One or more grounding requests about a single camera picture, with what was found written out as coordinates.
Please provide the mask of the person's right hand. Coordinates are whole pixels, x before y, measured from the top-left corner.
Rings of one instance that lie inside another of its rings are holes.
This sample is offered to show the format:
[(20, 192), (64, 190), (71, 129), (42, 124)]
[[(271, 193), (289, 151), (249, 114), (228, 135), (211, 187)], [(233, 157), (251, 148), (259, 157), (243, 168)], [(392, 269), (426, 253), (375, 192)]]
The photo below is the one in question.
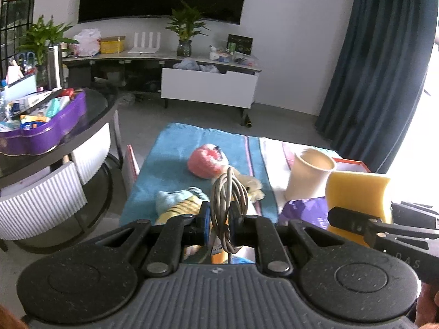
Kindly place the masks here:
[(415, 325), (420, 329), (438, 329), (438, 287), (422, 283), (417, 299)]

